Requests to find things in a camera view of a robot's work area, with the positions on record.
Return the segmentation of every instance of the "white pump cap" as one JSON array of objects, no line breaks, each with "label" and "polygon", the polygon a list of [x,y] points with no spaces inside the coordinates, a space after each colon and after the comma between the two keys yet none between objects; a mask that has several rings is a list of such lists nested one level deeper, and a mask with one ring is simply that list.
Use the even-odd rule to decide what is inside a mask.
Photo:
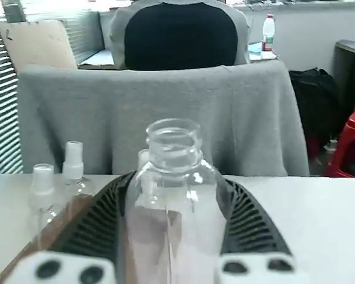
[{"label": "white pump cap", "polygon": [[143,149],[138,152],[138,170],[140,170],[149,161],[149,150]]},{"label": "white pump cap", "polygon": [[34,209],[47,209],[55,202],[54,166],[37,164],[33,167],[33,182],[30,188],[29,205]]},{"label": "white pump cap", "polygon": [[65,179],[81,179],[84,173],[83,143],[68,141],[63,163],[63,177]]}]

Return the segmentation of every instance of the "clear plastic bottle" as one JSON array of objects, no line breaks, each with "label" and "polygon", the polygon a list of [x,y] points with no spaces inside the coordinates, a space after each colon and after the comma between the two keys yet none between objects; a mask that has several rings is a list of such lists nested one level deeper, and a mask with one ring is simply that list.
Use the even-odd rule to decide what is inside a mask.
[{"label": "clear plastic bottle", "polygon": [[62,175],[67,198],[67,216],[71,220],[78,211],[78,200],[85,195],[93,196],[95,188],[91,180],[83,177],[83,143],[68,141],[64,157]]},{"label": "clear plastic bottle", "polygon": [[125,200],[138,284],[211,283],[227,219],[227,183],[203,159],[195,122],[160,120],[146,132],[149,161]]},{"label": "clear plastic bottle", "polygon": [[33,181],[29,194],[29,226],[37,249],[47,248],[45,236],[62,223],[56,218],[62,211],[62,206],[57,202],[54,189],[54,166],[51,164],[37,164],[33,167]]},{"label": "clear plastic bottle", "polygon": [[262,57],[272,51],[273,39],[275,37],[275,21],[273,14],[268,13],[263,24]]}]

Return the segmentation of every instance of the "desk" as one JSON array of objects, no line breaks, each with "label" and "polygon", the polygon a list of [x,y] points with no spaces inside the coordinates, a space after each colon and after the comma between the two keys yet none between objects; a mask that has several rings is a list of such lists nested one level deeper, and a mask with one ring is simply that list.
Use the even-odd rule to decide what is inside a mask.
[{"label": "desk", "polygon": [[340,49],[347,50],[349,52],[355,53],[355,41],[352,40],[340,40],[335,45]]},{"label": "desk", "polygon": [[[89,178],[100,189],[114,176]],[[355,284],[355,179],[228,178],[265,208],[312,284]],[[31,175],[0,175],[0,271],[29,241],[30,182]]]},{"label": "desk", "polygon": [[335,46],[334,77],[343,93],[343,121],[346,122],[355,109],[355,41],[340,40]]},{"label": "desk", "polygon": [[[265,60],[276,59],[277,56],[273,52],[268,52],[264,55],[264,58],[261,55],[251,54],[251,62],[259,62]],[[113,57],[110,50],[101,50],[91,56],[90,58],[84,60],[80,65],[80,69],[105,69],[105,70],[115,70],[113,66]]]}]

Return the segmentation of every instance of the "table surface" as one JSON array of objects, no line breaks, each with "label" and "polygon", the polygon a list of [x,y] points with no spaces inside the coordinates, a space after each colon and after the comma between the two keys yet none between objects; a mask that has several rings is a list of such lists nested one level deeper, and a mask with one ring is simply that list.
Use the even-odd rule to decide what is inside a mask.
[{"label": "table surface", "polygon": [[[97,189],[114,177],[89,176]],[[311,283],[355,284],[355,179],[228,178],[265,208]],[[0,175],[0,272],[30,240],[30,183],[31,175]]]},{"label": "table surface", "polygon": [[355,53],[355,41],[352,40],[340,40],[336,44],[340,49],[347,50],[349,52]]},{"label": "table surface", "polygon": [[[251,62],[258,62],[258,61],[264,61],[264,60],[273,60],[276,59],[277,56],[273,52],[266,52],[264,54],[264,57],[262,58],[261,55],[258,54],[251,54],[250,53],[250,60]],[[113,65],[113,57],[112,53],[110,50],[101,50],[91,56],[90,58],[84,60],[80,65],[97,65],[97,66],[102,66],[102,65]]]}]

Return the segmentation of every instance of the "black bag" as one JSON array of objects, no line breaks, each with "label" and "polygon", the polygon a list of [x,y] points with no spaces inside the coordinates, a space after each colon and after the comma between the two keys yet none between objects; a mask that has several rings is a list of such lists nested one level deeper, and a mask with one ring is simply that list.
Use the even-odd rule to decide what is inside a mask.
[{"label": "black bag", "polygon": [[306,141],[326,145],[343,128],[340,91],[323,69],[290,71]]}]

